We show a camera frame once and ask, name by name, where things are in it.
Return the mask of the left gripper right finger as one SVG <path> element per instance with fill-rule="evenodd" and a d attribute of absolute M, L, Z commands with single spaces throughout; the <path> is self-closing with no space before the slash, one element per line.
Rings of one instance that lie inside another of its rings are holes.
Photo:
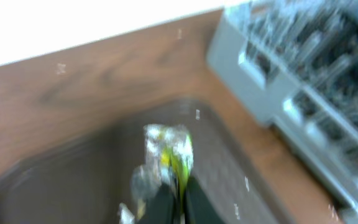
<path fill-rule="evenodd" d="M 183 202 L 186 224 L 225 224 L 193 176 L 188 179 Z"/>

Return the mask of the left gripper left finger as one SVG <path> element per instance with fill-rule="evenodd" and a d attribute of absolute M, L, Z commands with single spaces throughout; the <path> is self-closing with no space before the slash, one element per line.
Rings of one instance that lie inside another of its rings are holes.
<path fill-rule="evenodd" d="M 137 224 L 172 224 L 177 211 L 176 202 L 170 186 L 162 184 Z"/>

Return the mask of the foil snack wrapper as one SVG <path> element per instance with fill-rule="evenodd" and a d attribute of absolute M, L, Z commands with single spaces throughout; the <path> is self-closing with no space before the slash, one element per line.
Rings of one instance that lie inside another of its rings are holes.
<path fill-rule="evenodd" d="M 173 222 L 184 220 L 183 198 L 193 168 L 191 135 L 184 125 L 144 126 L 145 162 L 133 170 L 130 190 L 136 212 L 119 204 L 119 223 L 135 223 L 149 210 L 163 184 L 173 193 Z"/>

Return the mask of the grey dishwasher rack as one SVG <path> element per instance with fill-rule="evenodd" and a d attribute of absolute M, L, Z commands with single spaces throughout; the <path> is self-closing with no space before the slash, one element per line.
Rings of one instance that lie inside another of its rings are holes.
<path fill-rule="evenodd" d="M 228 1 L 210 67 L 358 223 L 358 23 L 350 1 Z"/>

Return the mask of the dark brown serving tray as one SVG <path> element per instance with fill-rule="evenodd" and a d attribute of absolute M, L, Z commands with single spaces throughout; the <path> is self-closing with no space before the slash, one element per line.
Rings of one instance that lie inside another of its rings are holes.
<path fill-rule="evenodd" d="M 120 203 L 135 211 L 146 124 L 189 130 L 192 173 L 226 223 L 293 222 L 217 113 L 181 98 L 18 162 L 0 176 L 0 223 L 117 223 Z"/>

